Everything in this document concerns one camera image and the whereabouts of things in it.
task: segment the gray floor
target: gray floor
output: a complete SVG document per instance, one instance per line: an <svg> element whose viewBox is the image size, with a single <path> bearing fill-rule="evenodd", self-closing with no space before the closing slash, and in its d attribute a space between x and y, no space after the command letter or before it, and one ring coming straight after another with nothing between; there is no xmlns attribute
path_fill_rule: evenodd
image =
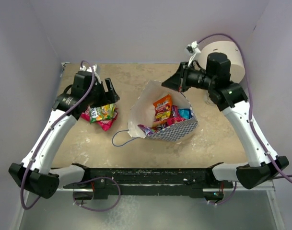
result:
<svg viewBox="0 0 292 230"><path fill-rule="evenodd" d="M104 208L116 200L92 200L87 206ZM25 211L20 230L275 230L266 191L237 191L224 205L184 196L123 196L111 211L94 213L73 205L72 191Z"/></svg>

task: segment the tabletop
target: tabletop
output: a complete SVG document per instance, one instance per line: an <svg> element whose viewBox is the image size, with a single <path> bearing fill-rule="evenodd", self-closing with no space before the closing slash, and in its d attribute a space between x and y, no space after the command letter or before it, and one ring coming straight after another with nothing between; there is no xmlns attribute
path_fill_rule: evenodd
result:
<svg viewBox="0 0 292 230"><path fill-rule="evenodd" d="M164 81L175 73L177 64L101 64L100 78L111 78L120 100L117 120L107 132L98 124L79 119L61 144L52 167L80 163L105 168L199 168L218 162L242 163L247 158L233 127L214 105L204 101L204 90L185 92L199 122L194 134L180 142L136 139L123 147L112 145L112 136L128 128L130 108L149 80ZM79 64L67 64L59 94L73 83ZM131 137L123 132L120 144Z"/></svg>

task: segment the blue rope handle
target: blue rope handle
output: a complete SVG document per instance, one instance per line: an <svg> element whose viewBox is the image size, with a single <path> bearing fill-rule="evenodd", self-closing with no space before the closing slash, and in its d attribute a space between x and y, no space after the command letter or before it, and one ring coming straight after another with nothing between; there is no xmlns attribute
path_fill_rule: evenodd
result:
<svg viewBox="0 0 292 230"><path fill-rule="evenodd" d="M118 132L116 132L116 133L113 135L113 137L112 137L112 144L113 144L115 147L121 147L121 146L124 146L124 145L128 144L129 142L131 142L131 141L137 139L137 138L132 138L131 140L128 140L128 141L126 141L125 143L123 143L123 144L121 144L121 145L116 145L116 144L114 143L114 138L115 138L115 136L116 136L118 133L121 133L121 132L128 132L128 129L127 129L127 130L121 130L121 131L118 131Z"/></svg>

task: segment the white wall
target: white wall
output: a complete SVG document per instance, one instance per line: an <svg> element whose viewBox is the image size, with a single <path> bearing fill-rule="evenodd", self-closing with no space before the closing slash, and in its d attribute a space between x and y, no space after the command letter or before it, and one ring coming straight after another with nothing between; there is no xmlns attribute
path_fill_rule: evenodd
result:
<svg viewBox="0 0 292 230"><path fill-rule="evenodd" d="M178 63L224 32L243 44L269 0L30 0L61 61Z"/></svg>
<svg viewBox="0 0 292 230"><path fill-rule="evenodd" d="M271 0L246 49L254 114L292 173L292 0ZM292 230L292 184L275 181L286 227Z"/></svg>
<svg viewBox="0 0 292 230"><path fill-rule="evenodd" d="M31 4L0 0L0 230L9 229L19 189L8 173L34 145L61 71Z"/></svg>

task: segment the orange snack bag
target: orange snack bag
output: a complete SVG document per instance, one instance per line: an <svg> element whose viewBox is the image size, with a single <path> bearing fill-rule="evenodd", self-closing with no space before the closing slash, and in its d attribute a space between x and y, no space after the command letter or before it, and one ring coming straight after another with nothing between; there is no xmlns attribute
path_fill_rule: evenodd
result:
<svg viewBox="0 0 292 230"><path fill-rule="evenodd" d="M168 94L160 100L153 103L155 107L155 116L153 126L156 127L166 122L171 115L171 106L173 105L171 95Z"/></svg>

